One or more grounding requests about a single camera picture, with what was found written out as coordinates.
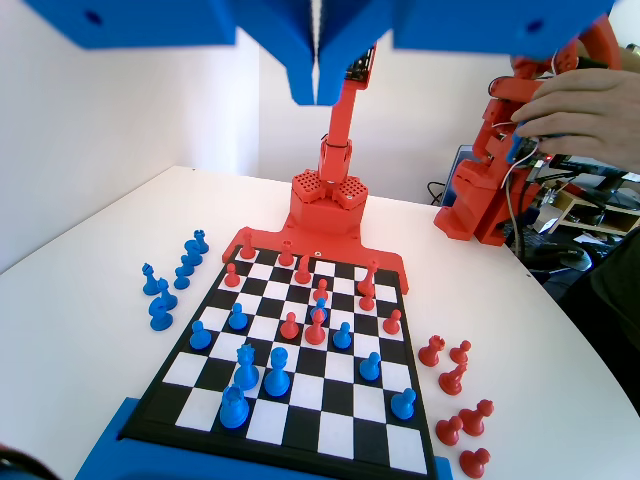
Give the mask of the person's bare hand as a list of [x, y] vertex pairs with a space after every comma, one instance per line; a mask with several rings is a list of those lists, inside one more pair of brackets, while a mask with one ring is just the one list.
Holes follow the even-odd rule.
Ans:
[[545, 81], [511, 120], [539, 150], [639, 172], [639, 75], [584, 69]]

